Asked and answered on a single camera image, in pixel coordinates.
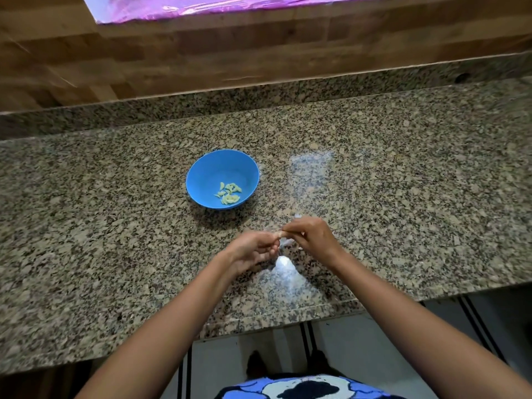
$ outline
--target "wooden wall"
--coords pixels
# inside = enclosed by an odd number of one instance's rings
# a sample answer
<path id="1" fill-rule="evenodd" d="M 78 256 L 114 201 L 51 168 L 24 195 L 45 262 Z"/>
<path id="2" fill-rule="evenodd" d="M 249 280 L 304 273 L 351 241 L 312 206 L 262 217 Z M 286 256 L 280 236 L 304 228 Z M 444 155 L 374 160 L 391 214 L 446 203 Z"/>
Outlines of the wooden wall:
<path id="1" fill-rule="evenodd" d="M 96 25 L 83 0 L 0 0 L 0 111 L 532 48 L 532 0 L 358 0 Z"/>

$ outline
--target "bowl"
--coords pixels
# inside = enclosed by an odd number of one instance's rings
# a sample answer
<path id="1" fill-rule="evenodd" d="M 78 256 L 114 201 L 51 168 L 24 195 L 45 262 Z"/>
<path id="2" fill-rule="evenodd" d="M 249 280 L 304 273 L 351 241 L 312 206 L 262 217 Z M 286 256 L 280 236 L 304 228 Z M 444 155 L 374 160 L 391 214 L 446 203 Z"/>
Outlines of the bowl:
<path id="1" fill-rule="evenodd" d="M 222 204 L 215 194 L 220 182 L 235 183 L 242 189 L 240 200 L 234 204 Z M 187 192 L 200 206 L 215 210 L 228 210 L 243 204 L 255 192 L 259 184 L 259 168 L 248 154 L 237 150 L 217 150 L 205 154 L 188 170 Z"/>

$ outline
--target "cartoon print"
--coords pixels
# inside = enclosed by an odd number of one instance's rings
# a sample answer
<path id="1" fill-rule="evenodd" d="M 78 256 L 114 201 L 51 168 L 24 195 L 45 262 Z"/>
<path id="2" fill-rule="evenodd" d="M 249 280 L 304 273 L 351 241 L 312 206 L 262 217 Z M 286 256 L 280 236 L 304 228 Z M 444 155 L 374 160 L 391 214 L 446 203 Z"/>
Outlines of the cartoon print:
<path id="1" fill-rule="evenodd" d="M 392 399 L 380 389 L 332 375 L 261 378 L 223 389 L 216 399 Z"/>

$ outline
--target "granite countertop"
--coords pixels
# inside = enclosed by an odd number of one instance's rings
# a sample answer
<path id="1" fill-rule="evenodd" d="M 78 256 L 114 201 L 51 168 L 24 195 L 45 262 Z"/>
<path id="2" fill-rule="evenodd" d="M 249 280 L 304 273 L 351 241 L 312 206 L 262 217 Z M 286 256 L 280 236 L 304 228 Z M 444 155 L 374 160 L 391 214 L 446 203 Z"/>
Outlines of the granite countertop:
<path id="1" fill-rule="evenodd" d="M 108 355 L 236 234 L 296 213 L 416 300 L 531 281 L 529 95 L 503 80 L 1 142 L 0 372 Z M 261 169 L 225 212 L 185 188 L 218 148 Z M 295 266 L 233 283 L 202 338 L 362 310 L 285 253 Z"/>

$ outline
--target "hand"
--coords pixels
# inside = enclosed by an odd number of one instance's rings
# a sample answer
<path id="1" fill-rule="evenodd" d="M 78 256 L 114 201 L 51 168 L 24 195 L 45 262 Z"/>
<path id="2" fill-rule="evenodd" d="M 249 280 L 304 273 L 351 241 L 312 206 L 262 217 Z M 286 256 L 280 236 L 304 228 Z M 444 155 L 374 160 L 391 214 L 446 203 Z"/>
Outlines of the hand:
<path id="1" fill-rule="evenodd" d="M 246 231 L 234 239 L 225 249 L 231 268 L 241 275 L 257 263 L 269 260 L 279 252 L 279 232 Z"/>
<path id="2" fill-rule="evenodd" d="M 345 253 L 327 223 L 319 217 L 296 218 L 286 224 L 283 231 L 283 237 L 294 239 L 305 252 L 327 267 L 332 267 Z"/>

